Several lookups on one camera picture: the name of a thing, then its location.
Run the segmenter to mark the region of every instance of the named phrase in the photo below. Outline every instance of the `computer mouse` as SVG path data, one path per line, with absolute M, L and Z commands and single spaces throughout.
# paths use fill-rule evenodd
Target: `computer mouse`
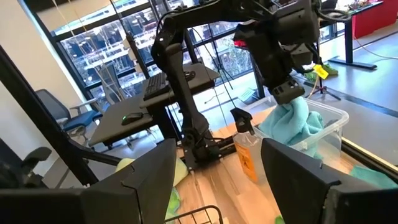
M 143 113 L 129 113 L 122 118 L 122 125 L 128 125 L 143 117 Z
M 193 80 L 193 78 L 195 78 L 195 76 L 196 76 L 195 71 L 184 72 L 184 74 L 185 74 L 185 79 L 187 82 L 189 82 L 190 80 Z

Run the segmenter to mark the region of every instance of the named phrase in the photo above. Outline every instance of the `table leg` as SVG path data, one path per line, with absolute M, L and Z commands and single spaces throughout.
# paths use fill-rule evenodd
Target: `table leg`
M 181 140 L 182 140 L 182 134 L 181 134 L 180 130 L 178 129 L 177 123 L 175 122 L 174 117 L 173 117 L 173 114 L 172 114 L 172 112 L 170 111 L 170 108 L 169 108 L 169 107 L 167 107 L 167 111 L 169 112 L 170 122 L 172 123 L 173 129 L 175 130 L 175 133 L 176 133 L 176 135 L 177 135 L 177 137 L 178 137 L 178 140 L 181 141 Z
M 163 138 L 179 139 L 178 134 L 176 133 L 178 130 L 174 130 L 172 121 L 164 107 L 148 107 L 147 109 L 158 125 L 160 132 L 163 134 Z
M 264 87 L 263 87 L 262 81 L 261 81 L 262 76 L 260 74 L 260 71 L 258 69 L 256 62 L 254 61 L 254 59 L 251 55 L 250 55 L 250 59 L 251 59 L 251 64 L 253 66 L 254 78 L 256 79 L 256 85 L 257 85 L 257 91 L 259 93 L 259 98 L 263 99 L 264 97 L 266 97 L 266 94 L 264 93 Z
M 354 62 L 353 53 L 353 21 L 345 23 L 344 28 L 344 38 L 345 38 L 345 50 L 346 50 L 346 60 L 339 59 L 338 56 L 329 60 L 329 62 L 338 63 L 342 65 L 348 65 L 356 68 L 363 68 L 367 70 L 375 70 L 377 65 Z

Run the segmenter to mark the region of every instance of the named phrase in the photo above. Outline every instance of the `yellow tag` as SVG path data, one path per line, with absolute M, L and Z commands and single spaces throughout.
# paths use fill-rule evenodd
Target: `yellow tag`
M 322 65 L 315 65 L 313 67 L 314 72 L 316 72 L 319 77 L 326 79 L 329 75 L 329 73 L 327 71 L 325 71 L 325 69 L 322 68 Z

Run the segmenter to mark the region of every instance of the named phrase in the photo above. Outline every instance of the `office chair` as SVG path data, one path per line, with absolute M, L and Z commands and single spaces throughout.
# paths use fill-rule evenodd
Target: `office chair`
M 93 118 L 98 114 L 97 111 L 91 110 L 82 113 L 79 108 L 74 107 L 73 109 L 77 109 L 78 115 L 71 117 L 68 108 L 57 100 L 49 91 L 45 89 L 37 90 L 36 94 L 53 118 L 57 120 L 62 130 L 68 133 L 70 137 L 83 136 L 85 139 L 84 144 L 87 143 L 88 139 L 85 136 L 86 128 L 93 122 Z
M 113 62 L 103 65 L 99 70 L 99 75 L 101 75 L 105 98 L 109 104 L 113 105 L 127 98 L 126 92 L 121 88 L 119 79 L 116 76 Z

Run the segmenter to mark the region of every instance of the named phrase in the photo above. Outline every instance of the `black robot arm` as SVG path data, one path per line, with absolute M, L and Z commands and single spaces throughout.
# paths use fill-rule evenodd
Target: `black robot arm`
M 313 10 L 316 0 L 298 0 L 275 12 L 268 2 L 250 0 L 215 0 L 199 6 L 177 9 L 164 19 L 155 38 L 152 57 L 167 74 L 170 62 L 165 56 L 167 47 L 181 44 L 186 28 L 218 21 L 242 22 L 256 20 L 249 25 L 238 25 L 240 32 L 264 77 L 264 85 L 279 104 L 288 103 L 304 94 L 304 90 L 289 73 L 297 67 L 290 52 L 280 46 L 314 43 L 319 38 L 318 17 Z
M 151 49 L 156 65 L 167 79 L 180 112 L 183 115 L 185 162 L 195 169 L 220 156 L 220 149 L 212 140 L 206 118 L 198 112 L 182 68 L 183 34 L 186 28 L 218 21 L 256 22 L 238 25 L 236 32 L 243 36 L 264 77 L 264 85 L 279 104 L 288 103 L 304 94 L 304 89 L 289 75 L 295 64 L 290 52 L 281 44 L 313 43 L 319 36 L 317 15 L 313 8 L 317 0 L 298 0 L 270 12 L 269 2 L 255 0 L 215 0 L 199 6 L 179 8 L 165 16 Z

